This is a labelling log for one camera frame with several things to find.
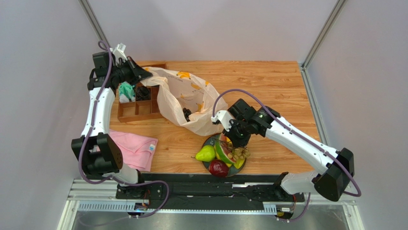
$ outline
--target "green pear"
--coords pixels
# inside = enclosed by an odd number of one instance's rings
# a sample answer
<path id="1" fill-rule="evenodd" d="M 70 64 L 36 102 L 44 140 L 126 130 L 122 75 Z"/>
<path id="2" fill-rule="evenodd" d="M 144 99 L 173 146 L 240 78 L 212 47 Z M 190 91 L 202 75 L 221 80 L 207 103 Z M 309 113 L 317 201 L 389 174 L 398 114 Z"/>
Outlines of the green pear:
<path id="1" fill-rule="evenodd" d="M 199 161 L 211 162 L 215 158 L 215 149 L 212 145 L 204 146 L 196 155 L 195 158 Z"/>

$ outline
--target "watermelon slice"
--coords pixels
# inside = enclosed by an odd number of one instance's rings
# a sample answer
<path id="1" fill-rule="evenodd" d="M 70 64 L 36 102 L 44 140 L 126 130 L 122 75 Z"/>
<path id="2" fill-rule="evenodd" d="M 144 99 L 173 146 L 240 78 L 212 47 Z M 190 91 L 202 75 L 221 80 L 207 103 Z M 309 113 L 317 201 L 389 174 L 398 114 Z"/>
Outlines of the watermelon slice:
<path id="1" fill-rule="evenodd" d="M 222 160 L 223 162 L 227 163 L 227 164 L 235 164 L 236 161 L 234 159 L 230 159 L 228 158 L 228 154 L 231 153 L 231 151 L 227 148 L 226 145 L 226 141 L 227 141 L 227 137 L 224 136 L 224 134 L 220 134 L 218 136 L 218 139 L 220 141 L 216 141 L 214 148 L 215 148 L 215 152 L 218 154 L 219 159 Z"/>

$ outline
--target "gray wall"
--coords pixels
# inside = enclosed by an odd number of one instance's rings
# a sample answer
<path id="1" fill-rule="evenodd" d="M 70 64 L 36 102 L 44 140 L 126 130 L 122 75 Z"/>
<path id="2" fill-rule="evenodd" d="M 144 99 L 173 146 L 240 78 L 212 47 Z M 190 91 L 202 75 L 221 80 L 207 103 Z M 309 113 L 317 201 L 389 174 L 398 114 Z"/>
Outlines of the gray wall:
<path id="1" fill-rule="evenodd" d="M 136 60 L 304 61 L 336 0 L 90 0 Z"/>
<path id="2" fill-rule="evenodd" d="M 57 227 L 99 52 L 78 1 L 0 3 L 0 229 Z"/>
<path id="3" fill-rule="evenodd" d="M 331 144 L 354 151 L 368 230 L 408 226 L 407 11 L 348 1 L 309 69 Z"/>

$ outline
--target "plate of fruit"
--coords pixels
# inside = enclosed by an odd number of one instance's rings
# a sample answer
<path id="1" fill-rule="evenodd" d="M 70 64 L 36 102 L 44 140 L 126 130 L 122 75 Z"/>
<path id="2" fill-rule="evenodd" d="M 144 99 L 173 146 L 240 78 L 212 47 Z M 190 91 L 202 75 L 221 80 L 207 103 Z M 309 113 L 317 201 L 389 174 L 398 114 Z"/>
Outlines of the plate of fruit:
<path id="1" fill-rule="evenodd" d="M 208 138 L 195 158 L 214 176 L 229 177 L 237 174 L 245 165 L 250 152 L 247 148 L 234 148 L 224 134 Z"/>

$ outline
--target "pink towel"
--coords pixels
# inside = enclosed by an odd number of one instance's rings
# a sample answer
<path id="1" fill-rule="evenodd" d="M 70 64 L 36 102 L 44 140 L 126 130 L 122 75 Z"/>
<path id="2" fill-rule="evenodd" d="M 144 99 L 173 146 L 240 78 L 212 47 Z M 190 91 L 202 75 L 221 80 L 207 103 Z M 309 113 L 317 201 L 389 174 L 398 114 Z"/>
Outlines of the pink towel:
<path id="1" fill-rule="evenodd" d="M 111 129 L 109 136 L 122 151 L 125 164 L 133 169 L 150 172 L 153 155 L 159 140 Z"/>

